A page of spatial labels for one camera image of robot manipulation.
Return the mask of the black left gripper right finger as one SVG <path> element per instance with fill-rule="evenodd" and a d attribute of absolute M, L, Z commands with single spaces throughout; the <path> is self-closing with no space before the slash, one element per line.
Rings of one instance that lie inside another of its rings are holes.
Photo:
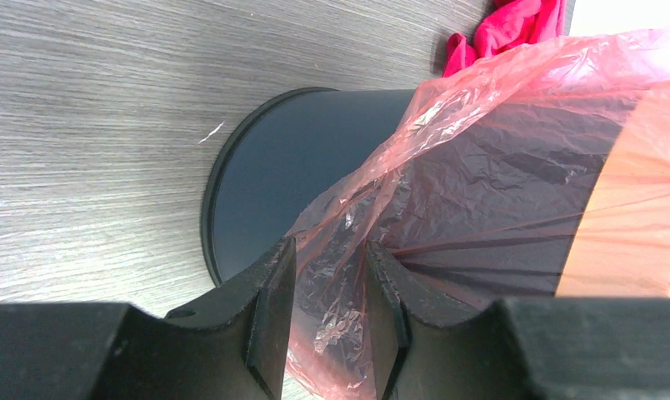
<path fill-rule="evenodd" d="M 670 298 L 505 297 L 482 311 L 366 246 L 379 399 L 670 399 Z"/>

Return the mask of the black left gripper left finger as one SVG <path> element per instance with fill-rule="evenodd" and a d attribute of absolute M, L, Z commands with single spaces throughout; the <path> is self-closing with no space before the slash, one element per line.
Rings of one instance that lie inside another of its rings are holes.
<path fill-rule="evenodd" d="M 0 399 L 278 399 L 295 242 L 151 316 L 129 303 L 0 303 Z"/>

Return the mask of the red translucent trash bag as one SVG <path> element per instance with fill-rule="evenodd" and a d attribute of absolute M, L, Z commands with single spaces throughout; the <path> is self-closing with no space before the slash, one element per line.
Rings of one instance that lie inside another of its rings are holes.
<path fill-rule="evenodd" d="M 323 398 L 670 399 L 670 28 L 421 84 L 290 233 Z"/>

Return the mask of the dark blue gold-rimmed trash bin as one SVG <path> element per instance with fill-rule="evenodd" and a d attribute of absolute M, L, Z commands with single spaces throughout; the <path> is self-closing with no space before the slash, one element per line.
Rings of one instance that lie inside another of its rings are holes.
<path fill-rule="evenodd" d="M 275 97 L 221 151 L 202 206 L 207 265 L 234 277 L 285 234 L 319 222 L 308 205 L 394 132 L 413 90 Z M 670 160 L 644 143 L 647 102 L 617 119 L 570 106 L 506 102 L 453 140 L 402 165 L 336 217 L 307 260 L 305 298 L 352 291 L 361 255 L 382 243 L 411 274 L 465 303 L 514 295 L 670 296 Z"/>

